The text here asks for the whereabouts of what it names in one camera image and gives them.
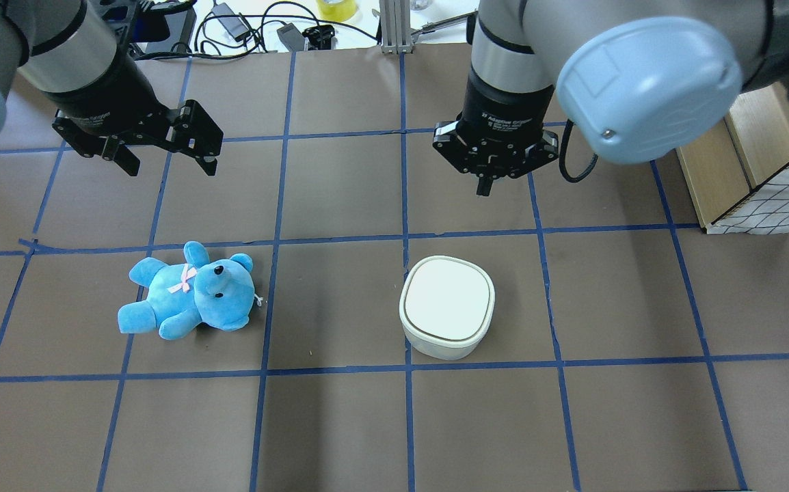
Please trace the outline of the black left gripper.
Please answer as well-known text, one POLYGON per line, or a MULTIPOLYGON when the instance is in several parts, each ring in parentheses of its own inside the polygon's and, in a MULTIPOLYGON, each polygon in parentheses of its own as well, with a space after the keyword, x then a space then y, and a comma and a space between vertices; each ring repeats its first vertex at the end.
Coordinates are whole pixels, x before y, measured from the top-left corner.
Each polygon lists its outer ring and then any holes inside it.
POLYGON ((223 130, 197 100, 171 109, 151 88, 134 84, 53 93, 51 100, 54 131, 80 156, 101 156, 136 177, 141 161, 129 146, 150 144, 193 158, 206 176, 217 173, 223 130))

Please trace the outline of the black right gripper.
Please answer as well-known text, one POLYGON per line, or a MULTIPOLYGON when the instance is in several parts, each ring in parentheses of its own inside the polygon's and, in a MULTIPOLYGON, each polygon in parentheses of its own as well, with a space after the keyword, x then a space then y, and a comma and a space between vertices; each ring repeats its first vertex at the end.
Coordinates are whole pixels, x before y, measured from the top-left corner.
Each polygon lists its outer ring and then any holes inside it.
POLYGON ((528 93, 499 90, 470 72, 462 111, 438 122, 433 148, 461 174, 478 178, 488 197, 491 181, 519 178, 559 158, 559 137, 545 130, 553 87, 528 93))

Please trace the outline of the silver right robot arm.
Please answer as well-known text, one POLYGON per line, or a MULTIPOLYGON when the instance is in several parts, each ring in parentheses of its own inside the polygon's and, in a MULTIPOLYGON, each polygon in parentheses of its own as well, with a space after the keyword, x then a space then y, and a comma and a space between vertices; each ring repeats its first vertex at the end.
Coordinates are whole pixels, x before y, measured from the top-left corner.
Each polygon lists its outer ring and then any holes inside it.
POLYGON ((482 1, 462 112, 432 146, 488 195, 565 159, 573 128, 614 164, 696 140, 781 83, 789 1, 482 1))

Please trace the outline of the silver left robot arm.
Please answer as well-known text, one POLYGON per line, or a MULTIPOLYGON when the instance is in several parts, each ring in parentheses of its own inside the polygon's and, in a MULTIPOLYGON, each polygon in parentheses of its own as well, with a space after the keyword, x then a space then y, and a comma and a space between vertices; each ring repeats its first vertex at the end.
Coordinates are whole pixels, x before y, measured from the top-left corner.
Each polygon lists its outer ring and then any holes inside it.
POLYGON ((136 62, 137 43, 169 36, 167 16, 191 1, 0 1, 0 133, 14 76, 56 107, 54 131, 85 158, 100 156, 136 176, 135 144, 193 158, 213 176, 224 134, 196 100, 164 105, 136 62))

